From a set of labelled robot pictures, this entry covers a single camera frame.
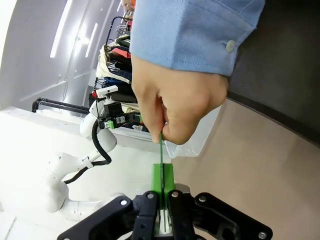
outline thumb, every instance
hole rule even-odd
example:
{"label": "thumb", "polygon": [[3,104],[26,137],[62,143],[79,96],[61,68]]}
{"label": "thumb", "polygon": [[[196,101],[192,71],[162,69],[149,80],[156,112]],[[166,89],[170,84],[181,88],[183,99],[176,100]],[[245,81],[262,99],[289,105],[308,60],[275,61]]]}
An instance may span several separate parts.
{"label": "thumb", "polygon": [[164,127],[162,100],[156,93],[148,92],[146,95],[136,95],[142,121],[148,128],[152,141],[160,142],[160,132]]}
{"label": "thumb", "polygon": [[167,112],[168,124],[163,127],[163,137],[175,144],[185,144],[195,132],[197,125],[200,121],[198,117],[181,116],[179,114],[170,114]]}

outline white wall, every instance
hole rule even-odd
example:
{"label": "white wall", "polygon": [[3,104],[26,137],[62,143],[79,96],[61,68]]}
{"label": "white wall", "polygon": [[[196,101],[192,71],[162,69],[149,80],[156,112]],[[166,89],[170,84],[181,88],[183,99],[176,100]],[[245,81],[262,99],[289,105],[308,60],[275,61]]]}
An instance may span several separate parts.
{"label": "white wall", "polygon": [[0,66],[6,42],[7,31],[17,0],[0,0]]}
{"label": "white wall", "polygon": [[[4,2],[7,4],[10,1],[1,0],[0,3],[3,5]],[[112,14],[110,10],[115,0],[73,0],[56,56],[50,58],[66,2],[21,0],[16,3],[0,66],[0,109],[15,106],[30,110],[32,102],[38,97],[61,101],[67,87],[65,79],[68,82],[65,102],[77,105],[83,103],[99,45],[97,43],[100,37],[105,38],[100,33],[107,15]],[[8,12],[6,17],[1,16],[3,12]],[[4,23],[9,22],[9,12],[0,7]],[[88,43],[79,45],[81,41],[75,39],[77,36],[90,39],[95,23],[98,27],[86,58]]]}

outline light blue shirt sleeve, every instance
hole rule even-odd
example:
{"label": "light blue shirt sleeve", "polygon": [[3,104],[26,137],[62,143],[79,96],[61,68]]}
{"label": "light blue shirt sleeve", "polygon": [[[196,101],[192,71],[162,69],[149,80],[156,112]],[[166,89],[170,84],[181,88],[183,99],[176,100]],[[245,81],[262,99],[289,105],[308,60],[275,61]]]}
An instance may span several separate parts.
{"label": "light blue shirt sleeve", "polygon": [[230,76],[264,0],[137,0],[130,51],[181,71]]}

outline clothing pile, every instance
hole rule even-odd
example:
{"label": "clothing pile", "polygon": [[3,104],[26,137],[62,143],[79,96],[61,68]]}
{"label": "clothing pile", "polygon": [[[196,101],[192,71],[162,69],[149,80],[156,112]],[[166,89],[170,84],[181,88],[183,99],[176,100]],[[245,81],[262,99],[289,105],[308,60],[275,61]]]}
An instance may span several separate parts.
{"label": "clothing pile", "polygon": [[115,101],[137,103],[132,90],[132,64],[130,35],[121,35],[114,42],[103,45],[96,68],[96,77],[104,80],[102,88],[116,85],[118,92],[112,95]]}

